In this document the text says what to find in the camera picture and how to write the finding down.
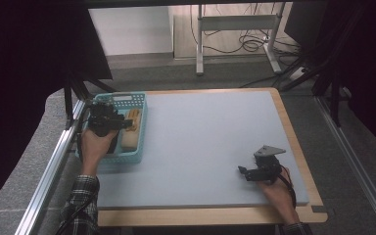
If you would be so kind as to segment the aluminium rail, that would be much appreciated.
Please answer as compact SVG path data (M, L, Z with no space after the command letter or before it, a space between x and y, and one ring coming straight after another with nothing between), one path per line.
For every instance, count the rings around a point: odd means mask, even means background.
M314 100L317 103L323 117L325 118L325 121L329 126L334 138L336 139L341 151L343 152L344 157L349 163L349 166L352 169L352 172L355 178L357 179L359 185L361 186L365 197L367 198L372 209L376 213L376 186L373 184L367 171L361 164L361 161L355 153L344 131L330 117L330 108L328 107L326 101L323 98L319 97L315 97Z
M34 194L23 214L23 218L14 235L31 235L31 232L43 210L48 193L53 185L63 158L69 148L71 140L76 132L79 116L84 108L84 102L78 101L72 110L72 124L64 130L57 142L43 175L35 189Z

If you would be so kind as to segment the person's left hand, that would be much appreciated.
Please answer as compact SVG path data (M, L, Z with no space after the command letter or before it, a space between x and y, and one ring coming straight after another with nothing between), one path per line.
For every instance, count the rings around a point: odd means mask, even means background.
M90 129L86 129L81 137L82 161L85 167L96 167L102 160L117 136L116 131L110 131L106 136L100 137Z

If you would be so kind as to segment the person's right hand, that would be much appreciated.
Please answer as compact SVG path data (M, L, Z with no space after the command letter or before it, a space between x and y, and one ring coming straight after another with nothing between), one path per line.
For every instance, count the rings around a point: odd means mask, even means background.
M270 204L280 214L285 225L292 225L300 222L299 216L293 207L293 199L287 185L277 178L272 184L258 182L257 186Z

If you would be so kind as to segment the black stand legs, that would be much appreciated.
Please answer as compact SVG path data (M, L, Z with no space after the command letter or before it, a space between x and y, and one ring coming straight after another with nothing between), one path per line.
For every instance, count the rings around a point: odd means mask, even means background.
M281 88L289 91L318 76L311 88L312 94L321 96L331 89L330 117L338 126L339 82L335 66L346 24L344 11L339 0L306 0L292 4L285 32L301 45L303 53L298 64L307 64L309 71Z
M64 84L64 93L65 93L65 110L67 115L66 129L70 129L73 125L73 106L72 106L72 93L81 100L86 101L93 98L93 95L88 91L85 81L89 81L91 84L101 88L106 92L116 92L116 90L103 83L99 79L92 77L82 77L78 74L75 74L72 70L67 71L65 84Z

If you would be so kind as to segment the white metal desk frame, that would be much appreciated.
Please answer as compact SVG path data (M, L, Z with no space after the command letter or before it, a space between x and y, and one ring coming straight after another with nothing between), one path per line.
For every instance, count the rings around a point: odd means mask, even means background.
M272 15L252 15L252 16L203 16L203 6L198 6L197 17L197 49L196 49L196 75L204 74L204 52L203 52L203 32L210 30L248 30L261 29L268 30L270 34L265 37L262 47L273 72L282 72L274 55L273 45L283 17L286 3L283 2L275 14Z

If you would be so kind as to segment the beige knit glove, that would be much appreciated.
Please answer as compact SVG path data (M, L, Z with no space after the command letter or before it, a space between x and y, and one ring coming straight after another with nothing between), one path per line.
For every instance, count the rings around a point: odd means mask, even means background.
M120 146L124 152L133 152L137 149L141 116L140 109L132 109L126 114L126 118L132 120L132 125L122 133Z

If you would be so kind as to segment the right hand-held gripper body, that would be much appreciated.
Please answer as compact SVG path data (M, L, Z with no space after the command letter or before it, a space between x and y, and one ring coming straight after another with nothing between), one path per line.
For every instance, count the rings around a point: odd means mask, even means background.
M271 183L273 183L282 171L281 164L276 156L284 153L284 149L267 145L263 145L259 150L257 150L254 153L256 165L258 166L256 181L269 180Z

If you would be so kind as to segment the teal plastic mesh basket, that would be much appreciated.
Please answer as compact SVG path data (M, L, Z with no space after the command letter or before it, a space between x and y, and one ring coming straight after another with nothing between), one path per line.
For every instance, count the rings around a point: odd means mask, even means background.
M126 128L118 128L118 130L112 130L117 132L117 148L113 154L108 154L102 159L102 163L105 165L133 165L139 164L142 160L143 142L145 123L147 116L147 99L144 92L130 92L130 93L104 93L98 94L93 99L87 100L84 106L83 117L80 119L80 126L82 129L88 128L88 118L90 116L90 106L92 104L107 104L112 105L115 111L118 113L118 124L122 120L127 119L126 114L132 109L140 109L142 116L140 120L139 140L137 149L133 152L124 152L122 150L121 137Z

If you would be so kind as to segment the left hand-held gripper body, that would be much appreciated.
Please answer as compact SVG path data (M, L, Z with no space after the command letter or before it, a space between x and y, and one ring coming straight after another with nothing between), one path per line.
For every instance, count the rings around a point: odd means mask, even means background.
M88 118L88 128L97 136L107 136L112 130L118 130L118 113L112 105L92 104Z

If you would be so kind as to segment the white power strip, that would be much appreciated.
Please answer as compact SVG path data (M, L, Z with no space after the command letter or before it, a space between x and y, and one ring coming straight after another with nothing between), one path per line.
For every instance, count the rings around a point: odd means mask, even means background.
M304 68L304 67L299 67L298 69L296 69L296 70L290 75L290 79L291 79L291 80L296 80L296 79L300 78L301 76L303 76L305 73L306 73L306 68Z

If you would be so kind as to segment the dark curtain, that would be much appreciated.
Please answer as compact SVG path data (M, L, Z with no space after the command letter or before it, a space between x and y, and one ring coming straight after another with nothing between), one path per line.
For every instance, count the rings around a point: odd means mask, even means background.
M335 24L361 3L365 10L337 64L341 82L352 94L349 107L376 137L376 0L329 0L327 15Z
M0 190L47 98L71 78L110 78L85 0L0 0Z

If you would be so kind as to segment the white panel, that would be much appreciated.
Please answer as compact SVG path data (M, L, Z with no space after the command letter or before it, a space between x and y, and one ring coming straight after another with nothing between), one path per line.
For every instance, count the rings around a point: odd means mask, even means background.
M173 51L173 19L168 7L90 9L107 56Z

